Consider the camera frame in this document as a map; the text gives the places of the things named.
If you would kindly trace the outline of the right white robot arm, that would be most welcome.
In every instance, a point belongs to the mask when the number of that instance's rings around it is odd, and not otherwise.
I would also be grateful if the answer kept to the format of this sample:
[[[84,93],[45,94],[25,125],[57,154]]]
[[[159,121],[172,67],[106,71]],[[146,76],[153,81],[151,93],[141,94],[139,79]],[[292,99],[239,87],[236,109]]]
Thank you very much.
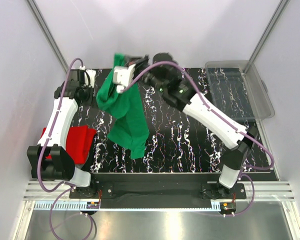
[[[257,144],[257,128],[236,122],[214,106],[170,54],[158,53],[157,57],[161,60],[149,64],[147,55],[125,55],[125,73],[120,76],[123,85],[132,88],[143,83],[153,87],[170,107],[196,120],[221,140],[226,150],[220,158],[217,192],[220,197],[229,198],[235,192],[246,158]]]

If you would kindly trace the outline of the green t shirt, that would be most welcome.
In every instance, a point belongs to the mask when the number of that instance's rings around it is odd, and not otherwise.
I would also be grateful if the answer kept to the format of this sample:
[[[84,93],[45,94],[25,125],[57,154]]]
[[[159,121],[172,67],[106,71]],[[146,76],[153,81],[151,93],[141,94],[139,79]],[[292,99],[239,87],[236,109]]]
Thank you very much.
[[[139,88],[135,84],[126,92],[118,93],[114,75],[112,69],[96,94],[98,108],[115,118],[107,137],[130,150],[131,159],[143,158],[149,129]]]

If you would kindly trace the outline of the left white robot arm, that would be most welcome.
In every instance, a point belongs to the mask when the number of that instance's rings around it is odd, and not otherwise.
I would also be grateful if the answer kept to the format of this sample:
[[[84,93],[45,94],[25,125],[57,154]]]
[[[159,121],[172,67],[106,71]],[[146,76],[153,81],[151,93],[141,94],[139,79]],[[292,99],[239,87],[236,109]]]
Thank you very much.
[[[87,198],[98,193],[98,186],[70,155],[67,139],[79,106],[93,104],[96,74],[85,67],[70,70],[68,80],[54,91],[52,113],[37,145],[29,146],[26,152],[32,178],[41,182],[60,180],[80,187]]]

